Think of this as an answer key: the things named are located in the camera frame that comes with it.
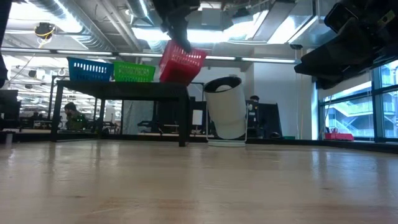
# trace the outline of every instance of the blue basket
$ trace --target blue basket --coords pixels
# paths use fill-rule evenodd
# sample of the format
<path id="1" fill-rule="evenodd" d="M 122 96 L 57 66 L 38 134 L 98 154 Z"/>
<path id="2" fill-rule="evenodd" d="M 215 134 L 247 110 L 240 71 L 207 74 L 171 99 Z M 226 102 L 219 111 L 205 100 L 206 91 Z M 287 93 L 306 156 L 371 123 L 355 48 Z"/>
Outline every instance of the blue basket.
<path id="1" fill-rule="evenodd" d="M 80 58 L 67 57 L 69 61 L 69 79 L 71 81 L 92 80 L 109 82 L 113 74 L 113 64 L 94 62 Z"/>

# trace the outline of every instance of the table leg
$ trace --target table leg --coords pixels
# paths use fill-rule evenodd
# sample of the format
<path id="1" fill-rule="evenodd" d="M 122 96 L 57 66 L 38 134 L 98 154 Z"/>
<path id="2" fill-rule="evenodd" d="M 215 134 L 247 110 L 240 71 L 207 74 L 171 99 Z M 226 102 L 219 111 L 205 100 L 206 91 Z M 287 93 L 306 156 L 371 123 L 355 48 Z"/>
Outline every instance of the table leg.
<path id="1" fill-rule="evenodd" d="M 101 139 L 102 128 L 104 125 L 105 101 L 106 100 L 101 99 L 101 108 L 99 109 L 99 118 L 98 118 L 98 139 Z"/>
<path id="2" fill-rule="evenodd" d="M 55 97 L 54 114 L 52 115 L 52 126 L 51 126 L 51 141 L 52 142 L 57 142 L 58 125 L 60 124 L 62 95 L 63 95 L 63 86 L 58 85 L 57 95 Z"/>
<path id="3" fill-rule="evenodd" d="M 178 101 L 179 105 L 179 135 L 178 135 L 178 145 L 184 147 L 187 142 L 187 132 L 188 132 L 188 106 L 189 101 L 187 97 L 182 97 Z"/>

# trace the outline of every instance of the wooden floor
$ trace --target wooden floor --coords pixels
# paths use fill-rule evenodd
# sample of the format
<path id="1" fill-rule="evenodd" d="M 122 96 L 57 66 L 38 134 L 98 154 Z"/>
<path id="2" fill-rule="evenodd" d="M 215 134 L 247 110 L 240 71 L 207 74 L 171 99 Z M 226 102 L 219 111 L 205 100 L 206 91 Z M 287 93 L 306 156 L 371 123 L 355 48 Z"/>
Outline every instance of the wooden floor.
<path id="1" fill-rule="evenodd" d="M 78 141 L 0 150 L 0 223 L 398 223 L 398 157 Z"/>

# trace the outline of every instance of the ceiling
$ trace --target ceiling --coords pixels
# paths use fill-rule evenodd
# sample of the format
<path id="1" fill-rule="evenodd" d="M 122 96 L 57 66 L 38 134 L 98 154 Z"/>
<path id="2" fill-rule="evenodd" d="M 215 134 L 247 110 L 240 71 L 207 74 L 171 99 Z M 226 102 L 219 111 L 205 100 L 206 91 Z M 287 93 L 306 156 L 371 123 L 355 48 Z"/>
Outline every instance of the ceiling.
<path id="1" fill-rule="evenodd" d="M 155 29 L 156 32 L 159 31 L 159 25 L 161 23 L 160 18 L 154 11 L 153 6 L 148 4 L 149 17 L 155 24 L 155 27 L 150 27 L 148 23 L 145 23 L 143 19 L 134 17 L 132 20 L 130 15 L 126 13 L 128 6 L 126 4 L 127 0 L 107 0 L 116 9 L 119 16 L 112 14 L 111 20 L 107 16 L 107 13 L 98 5 L 98 2 L 104 2 L 105 0 L 85 0 L 77 1 L 72 0 L 70 2 L 74 3 L 71 7 L 75 11 L 78 11 L 78 16 L 86 18 L 88 31 L 95 31 L 101 39 L 104 40 L 114 51 L 117 52 L 137 52 L 136 46 L 131 39 L 126 39 L 125 36 L 131 37 L 127 31 L 125 31 L 121 25 L 124 23 L 126 27 L 136 28 L 136 29 Z M 190 21 L 189 29 L 196 30 L 213 30 L 217 34 L 222 34 L 228 36 L 227 41 L 215 41 L 212 43 L 211 40 L 217 39 L 214 34 L 203 35 L 200 37 L 202 39 L 209 39 L 209 41 L 204 41 L 204 43 L 192 42 L 192 45 L 196 48 L 206 50 L 208 55 L 217 56 L 232 56 L 232 57 L 267 57 L 267 58 L 299 58 L 295 50 L 292 50 L 288 45 L 288 40 L 290 36 L 300 32 L 308 23 L 317 16 L 318 19 L 314 23 L 311 23 L 309 27 L 305 28 L 292 43 L 302 44 L 304 48 L 314 48 L 321 45 L 324 41 L 327 41 L 333 34 L 327 28 L 322 18 L 330 10 L 330 8 L 335 3 L 335 0 L 321 1 L 317 0 L 316 10 L 313 8 L 313 0 L 297 0 L 297 1 L 281 1 L 281 0 L 229 0 L 229 1 L 203 1 L 202 11 L 194 12 L 188 16 Z M 252 22 L 247 22 L 243 26 L 232 26 L 227 29 L 227 31 L 222 32 L 223 26 L 227 26 L 231 22 L 231 16 L 236 12 L 237 9 L 242 7 L 248 7 L 251 14 L 256 14 L 257 17 L 253 17 Z M 208 27 L 204 26 L 202 21 L 206 13 L 211 11 L 217 11 L 221 13 L 221 22 L 219 26 Z M 263 12 L 267 11 L 266 16 L 262 18 Z M 9 17 L 9 22 L 7 24 L 6 36 L 3 47 L 22 47 L 22 48 L 37 48 L 40 45 L 40 41 L 34 34 L 34 27 L 40 22 L 50 22 L 59 26 L 58 20 L 54 19 L 55 16 L 51 12 L 45 12 L 39 9 L 35 5 L 29 4 L 13 4 L 11 14 Z M 249 34 L 253 33 L 253 38 L 248 38 Z M 71 34 L 65 32 L 61 28 L 57 28 L 55 35 L 43 46 L 44 49 L 65 49 L 65 50 L 88 50 L 87 46 L 82 44 L 80 41 L 80 36 L 82 34 Z M 147 39 L 138 40 L 139 48 L 144 52 L 151 52 L 150 42 Z M 26 56 L 21 54 L 4 54 L 6 56 L 6 63 L 11 72 L 9 74 L 10 79 L 12 79 L 9 84 L 9 88 L 18 89 L 20 91 L 23 109 L 26 111 L 40 110 L 47 113 L 48 103 L 49 103 L 49 92 L 51 76 L 64 74 L 68 75 L 68 62 L 65 55 L 35 55 L 35 57 Z M 110 62 L 114 58 L 97 58 L 103 62 Z M 135 62 L 135 58 L 124 57 L 118 58 L 118 60 L 125 60 L 128 62 Z M 147 58 L 144 60 L 146 64 L 157 65 L 159 63 L 158 58 Z M 206 67 L 235 67 L 241 68 L 245 71 L 250 66 L 249 62 L 228 62 L 228 61 L 210 61 L 207 60 L 204 64 Z M 40 75 L 36 78 L 31 78 L 28 76 L 29 70 L 37 70 Z M 23 83 L 32 84 L 31 89 L 27 89 Z M 72 91 L 65 91 L 64 102 L 74 101 L 78 104 L 80 108 L 94 108 L 94 100 L 90 96 L 86 95 L 74 95 Z M 109 102 L 109 105 L 116 107 L 117 118 L 119 117 L 121 109 L 121 102 Z"/>

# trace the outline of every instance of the green basket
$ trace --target green basket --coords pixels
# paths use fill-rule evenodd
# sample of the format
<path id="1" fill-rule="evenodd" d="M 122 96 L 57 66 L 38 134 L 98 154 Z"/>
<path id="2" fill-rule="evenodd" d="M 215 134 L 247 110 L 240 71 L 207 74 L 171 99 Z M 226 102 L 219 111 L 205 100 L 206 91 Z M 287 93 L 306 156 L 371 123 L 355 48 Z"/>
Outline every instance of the green basket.
<path id="1" fill-rule="evenodd" d="M 116 82 L 152 82 L 155 67 L 127 62 L 113 62 Z"/>

